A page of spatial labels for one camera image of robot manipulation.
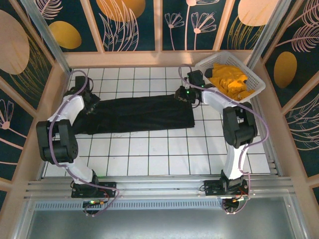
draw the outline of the yellow oval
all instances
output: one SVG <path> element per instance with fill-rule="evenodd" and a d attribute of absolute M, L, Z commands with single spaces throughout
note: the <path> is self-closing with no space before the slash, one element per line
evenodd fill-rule
<path fill-rule="evenodd" d="M 50 24 L 49 28 L 59 46 L 75 49 L 82 43 L 78 30 L 65 21 L 55 21 Z"/>
<path fill-rule="evenodd" d="M 279 0 L 240 0 L 238 18 L 247 26 L 267 24 Z"/>
<path fill-rule="evenodd" d="M 21 24 L 10 14 L 0 10 L 0 69 L 17 75 L 29 62 L 28 36 Z"/>
<path fill-rule="evenodd" d="M 274 79 L 279 88 L 287 87 L 294 79 L 297 71 L 297 59 L 293 53 L 285 51 L 281 53 L 275 63 Z"/>
<path fill-rule="evenodd" d="M 108 18 L 114 21 L 129 21 L 131 18 L 124 11 L 122 1 L 128 9 L 128 13 L 129 9 L 131 9 L 135 18 L 141 16 L 145 10 L 145 0 L 96 0 L 96 3 L 102 13 Z"/>

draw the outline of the white tiled floor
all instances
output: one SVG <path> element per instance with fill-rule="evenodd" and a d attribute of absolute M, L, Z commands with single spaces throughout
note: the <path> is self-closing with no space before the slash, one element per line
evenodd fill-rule
<path fill-rule="evenodd" d="M 169 95 L 181 85 L 176 67 L 81 70 L 93 79 L 101 100 Z M 81 73 L 71 76 L 69 88 L 76 75 Z M 195 128 L 77 135 L 79 156 L 98 176 L 220 174 L 227 155 L 222 117 L 207 105 L 193 112 Z M 270 173 L 262 145 L 249 148 L 244 171 Z M 65 172 L 46 164 L 43 176 Z"/>

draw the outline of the black garment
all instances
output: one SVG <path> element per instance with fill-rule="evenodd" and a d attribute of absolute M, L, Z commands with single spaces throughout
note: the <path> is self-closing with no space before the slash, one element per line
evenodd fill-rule
<path fill-rule="evenodd" d="M 120 133 L 194 127 L 191 103 L 174 95 L 121 98 L 98 102 L 81 112 L 72 128 L 75 134 Z"/>

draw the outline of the yellow cloth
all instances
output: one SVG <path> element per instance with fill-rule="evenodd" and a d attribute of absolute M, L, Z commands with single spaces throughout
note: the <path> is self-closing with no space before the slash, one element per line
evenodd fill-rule
<path fill-rule="evenodd" d="M 213 77 L 209 78 L 211 83 L 223 94 L 240 101 L 254 90 L 247 90 L 244 83 L 248 77 L 236 66 L 214 63 Z"/>

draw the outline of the white plastic basket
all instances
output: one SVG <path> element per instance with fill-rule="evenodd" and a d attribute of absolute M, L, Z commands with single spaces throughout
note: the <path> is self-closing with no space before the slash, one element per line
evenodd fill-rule
<path fill-rule="evenodd" d="M 210 82 L 205 76 L 205 71 L 208 68 L 213 68 L 214 63 L 219 64 L 225 64 L 225 65 L 232 65 L 239 67 L 248 77 L 248 80 L 246 82 L 247 89 L 248 90 L 255 90 L 254 93 L 252 93 L 250 96 L 242 99 L 239 101 L 240 103 L 246 102 L 249 99 L 255 97 L 260 92 L 262 92 L 266 85 L 265 82 L 263 82 L 262 79 L 260 79 L 252 70 L 250 70 L 244 63 L 242 63 L 240 60 L 238 60 L 233 54 L 231 54 L 228 51 L 221 51 L 218 52 L 210 57 L 207 57 L 204 60 L 201 60 L 195 65 L 196 70 L 200 70 L 203 73 L 203 78 L 205 82 Z"/>

